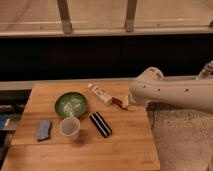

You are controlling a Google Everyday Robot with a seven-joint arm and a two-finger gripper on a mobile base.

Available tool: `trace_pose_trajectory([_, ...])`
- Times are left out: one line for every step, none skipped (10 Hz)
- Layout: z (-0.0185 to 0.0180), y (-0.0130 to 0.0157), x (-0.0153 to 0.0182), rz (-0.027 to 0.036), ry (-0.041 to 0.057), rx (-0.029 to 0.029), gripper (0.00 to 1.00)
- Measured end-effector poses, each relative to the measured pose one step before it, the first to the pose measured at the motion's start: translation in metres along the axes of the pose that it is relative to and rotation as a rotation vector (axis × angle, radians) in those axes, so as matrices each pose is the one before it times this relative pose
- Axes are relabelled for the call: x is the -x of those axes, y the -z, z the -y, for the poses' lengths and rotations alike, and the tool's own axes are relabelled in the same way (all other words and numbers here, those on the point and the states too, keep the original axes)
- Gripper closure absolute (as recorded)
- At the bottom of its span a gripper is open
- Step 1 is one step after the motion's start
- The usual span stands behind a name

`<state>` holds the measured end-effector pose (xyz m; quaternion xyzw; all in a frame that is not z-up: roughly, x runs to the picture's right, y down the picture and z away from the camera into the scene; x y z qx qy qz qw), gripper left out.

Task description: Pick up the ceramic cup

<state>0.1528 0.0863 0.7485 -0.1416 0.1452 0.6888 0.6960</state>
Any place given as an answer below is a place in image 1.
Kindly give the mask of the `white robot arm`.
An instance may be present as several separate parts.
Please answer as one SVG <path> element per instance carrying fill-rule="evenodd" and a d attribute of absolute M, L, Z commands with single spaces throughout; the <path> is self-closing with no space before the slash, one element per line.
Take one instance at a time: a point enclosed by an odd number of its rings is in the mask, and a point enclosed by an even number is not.
<path fill-rule="evenodd" d="M 213 60 L 197 76 L 166 77 L 149 67 L 129 86 L 128 103 L 147 107 L 164 102 L 213 114 Z"/>

